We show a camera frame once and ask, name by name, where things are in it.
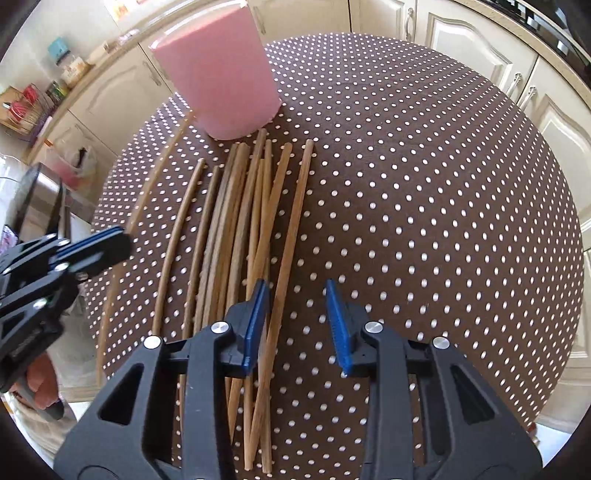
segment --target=plastic bag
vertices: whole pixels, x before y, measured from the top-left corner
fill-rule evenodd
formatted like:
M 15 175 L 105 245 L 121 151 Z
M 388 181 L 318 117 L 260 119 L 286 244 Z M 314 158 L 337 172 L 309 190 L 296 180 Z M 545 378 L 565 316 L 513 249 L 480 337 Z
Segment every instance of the plastic bag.
M 86 149 L 82 163 L 80 150 Z M 65 131 L 53 144 L 45 150 L 41 162 L 56 172 L 61 180 L 72 190 L 86 196 L 95 179 L 96 153 L 92 140 L 74 125 Z

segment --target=cabinet handle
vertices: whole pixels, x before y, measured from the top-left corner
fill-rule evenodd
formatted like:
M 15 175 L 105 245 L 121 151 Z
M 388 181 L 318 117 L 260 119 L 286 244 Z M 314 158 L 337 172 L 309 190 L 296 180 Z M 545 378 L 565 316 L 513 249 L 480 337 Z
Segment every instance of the cabinet handle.
M 513 81 L 511 82 L 511 85 L 509 85 L 509 89 L 507 90 L 507 97 L 511 98 L 511 95 L 513 95 L 513 92 L 515 91 L 515 89 L 517 88 L 517 85 L 519 84 L 519 82 L 523 80 L 523 75 L 521 73 L 516 73 L 515 76 L 513 77 Z
M 524 111 L 525 107 L 536 93 L 538 93 L 538 89 L 535 86 L 531 86 L 530 89 L 527 91 L 527 95 L 525 96 L 523 101 L 517 106 L 519 110 Z
M 256 21 L 256 24 L 259 27 L 260 32 L 263 35 L 266 35 L 267 34 L 267 29 L 265 28 L 265 22 L 263 22 L 263 20 L 262 20 L 261 11 L 259 10 L 258 7 L 252 7 L 252 9 L 254 10 L 254 13 L 255 13 L 255 21 Z
M 149 62 L 147 62 L 146 60 L 144 60 L 143 64 L 148 69 L 148 71 L 150 73 L 150 78 L 152 79 L 152 81 L 157 86 L 161 87 L 162 86 L 162 82 L 160 81 L 160 76 L 158 75 L 157 72 L 153 71 L 152 65 L 150 65 Z
M 412 7 L 408 9 L 407 17 L 406 17 L 406 20 L 404 21 L 404 32 L 406 35 L 406 41 L 411 41 L 410 32 L 408 30 L 408 26 L 409 26 L 411 19 L 413 19 L 413 29 L 414 29 L 414 8 L 412 8 Z

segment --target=phone screen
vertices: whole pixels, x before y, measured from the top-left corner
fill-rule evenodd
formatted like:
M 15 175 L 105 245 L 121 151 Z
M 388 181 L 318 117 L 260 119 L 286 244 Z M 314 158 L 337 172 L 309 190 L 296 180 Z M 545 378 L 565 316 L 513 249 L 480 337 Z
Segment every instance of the phone screen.
M 0 255 L 15 247 L 18 243 L 18 237 L 8 225 L 2 228 L 2 238 L 0 238 Z

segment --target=table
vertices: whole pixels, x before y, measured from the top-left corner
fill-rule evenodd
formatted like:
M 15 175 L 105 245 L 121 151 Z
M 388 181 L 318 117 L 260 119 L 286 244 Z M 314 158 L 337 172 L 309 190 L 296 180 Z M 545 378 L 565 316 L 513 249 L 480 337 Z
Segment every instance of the table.
M 583 291 L 576 210 L 543 137 L 490 81 L 422 46 L 330 34 L 273 43 L 267 52 L 284 101 L 267 125 L 274 159 L 287 141 L 295 152 L 271 240 L 271 280 L 301 149 L 308 138 L 316 142 L 271 384 L 274 473 L 356 478 L 362 462 L 368 386 L 343 378 L 335 362 L 327 278 L 405 337 L 448 336 L 529 426 L 565 366 Z M 108 178 L 96 228 L 125 223 L 187 110 L 172 98 L 134 137 Z M 196 160 L 223 164 L 230 145 L 191 126 L 158 179 L 125 264 L 108 375 L 150 334 L 167 239 Z M 166 341 L 180 337 L 208 181 L 178 245 Z M 107 280 L 89 286 L 95 328 Z M 260 478 L 260 466 L 242 470 L 240 431 L 234 440 L 239 478 Z

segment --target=stovetop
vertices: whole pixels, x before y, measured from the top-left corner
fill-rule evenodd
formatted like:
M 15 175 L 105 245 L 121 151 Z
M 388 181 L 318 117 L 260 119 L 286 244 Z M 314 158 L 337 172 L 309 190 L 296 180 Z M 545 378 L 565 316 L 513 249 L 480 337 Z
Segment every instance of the stovetop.
M 591 88 L 591 1 L 480 1 L 511 17 L 542 39 Z

